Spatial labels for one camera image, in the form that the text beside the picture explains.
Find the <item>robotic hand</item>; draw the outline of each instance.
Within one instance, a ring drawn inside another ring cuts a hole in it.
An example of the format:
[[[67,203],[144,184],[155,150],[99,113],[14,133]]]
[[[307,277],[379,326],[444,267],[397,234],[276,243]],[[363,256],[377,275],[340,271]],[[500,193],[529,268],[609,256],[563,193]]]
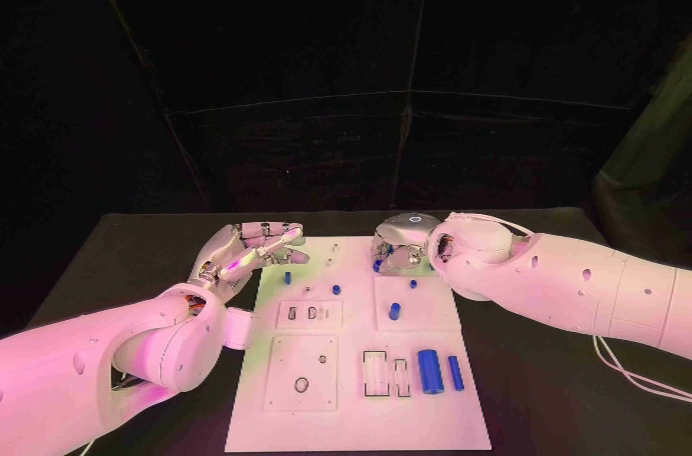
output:
[[[308,261],[285,247],[302,243],[299,224],[227,225],[185,283],[0,341],[0,454],[67,453],[198,386],[223,345],[246,347],[252,313],[224,303],[255,268]],[[129,375],[115,386],[111,367]]]
[[[491,300],[556,328],[692,359],[692,271],[464,213],[451,213],[442,223],[415,213],[389,218],[376,228],[370,253],[383,274],[429,262],[465,298]]]

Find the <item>white board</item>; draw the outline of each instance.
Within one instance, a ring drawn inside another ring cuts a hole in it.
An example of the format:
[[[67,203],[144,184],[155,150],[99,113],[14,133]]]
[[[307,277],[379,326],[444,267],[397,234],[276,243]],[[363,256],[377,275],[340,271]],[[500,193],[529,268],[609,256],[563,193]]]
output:
[[[245,351],[226,452],[490,449],[464,341],[455,329],[458,316],[454,312],[451,317],[448,311],[455,307],[451,291],[433,273],[426,273],[432,278],[416,276],[416,299],[405,299],[412,294],[396,292],[405,291],[410,278],[371,271],[369,248],[369,237],[307,238],[302,250],[309,263],[262,270],[252,347]],[[289,285],[285,271],[291,271]],[[341,289],[338,295],[331,291],[334,285]],[[386,319],[389,324],[383,319],[390,304],[386,294],[400,299],[400,329],[393,325],[397,321]],[[291,307],[298,313],[286,323],[282,319]],[[308,308],[328,308],[340,314],[330,313],[325,323],[317,317],[305,319],[299,311]],[[429,328],[433,318],[439,318],[439,327]],[[423,349],[433,349],[439,356],[444,392],[435,395],[422,393],[416,353]],[[386,351],[389,396],[364,396],[364,351]],[[446,363],[452,355],[464,391],[454,391]],[[406,374],[393,371],[395,364],[403,367],[400,360],[406,361]],[[397,395],[402,377],[407,397]]]

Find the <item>robotic arm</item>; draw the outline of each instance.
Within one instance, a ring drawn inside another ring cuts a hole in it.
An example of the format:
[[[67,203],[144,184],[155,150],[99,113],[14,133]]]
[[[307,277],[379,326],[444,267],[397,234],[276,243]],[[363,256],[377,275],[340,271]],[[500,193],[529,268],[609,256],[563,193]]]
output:
[[[559,329],[692,359],[692,271],[464,213],[442,223],[415,213],[389,218],[376,229],[371,260],[384,274],[429,262],[468,299],[491,300]]]
[[[288,223],[227,225],[190,278],[155,298],[0,341],[0,453],[63,454],[194,389],[223,346],[245,349],[250,313],[224,307],[255,268],[305,263]],[[128,379],[111,386],[111,366]]]

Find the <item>table surface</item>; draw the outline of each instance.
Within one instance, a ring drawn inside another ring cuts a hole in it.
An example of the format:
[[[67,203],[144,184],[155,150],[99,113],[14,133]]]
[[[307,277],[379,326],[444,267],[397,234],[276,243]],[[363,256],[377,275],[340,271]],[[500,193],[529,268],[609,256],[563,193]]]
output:
[[[399,212],[106,215],[28,327],[154,297],[184,281],[203,243],[227,223],[289,221],[304,224],[307,236],[366,236]],[[475,212],[536,232],[604,243],[576,208]],[[444,219],[448,211],[428,213]],[[255,272],[233,306],[252,309],[258,281]],[[490,453],[689,454],[692,406],[634,388],[599,362],[589,337],[530,321],[494,303],[461,297],[455,302]],[[635,343],[615,340],[611,347],[630,371],[692,389],[692,362]],[[198,388],[139,413],[96,440],[90,454],[220,455],[242,356],[223,349]]]

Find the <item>oval hole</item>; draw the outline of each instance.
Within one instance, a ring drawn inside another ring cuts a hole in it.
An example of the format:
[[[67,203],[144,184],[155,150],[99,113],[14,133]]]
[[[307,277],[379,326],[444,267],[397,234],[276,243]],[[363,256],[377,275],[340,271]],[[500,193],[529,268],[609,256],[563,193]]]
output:
[[[83,358],[79,356],[79,353],[76,353],[74,357],[72,358],[72,365],[74,366],[76,374],[83,374],[86,363],[83,362]]]

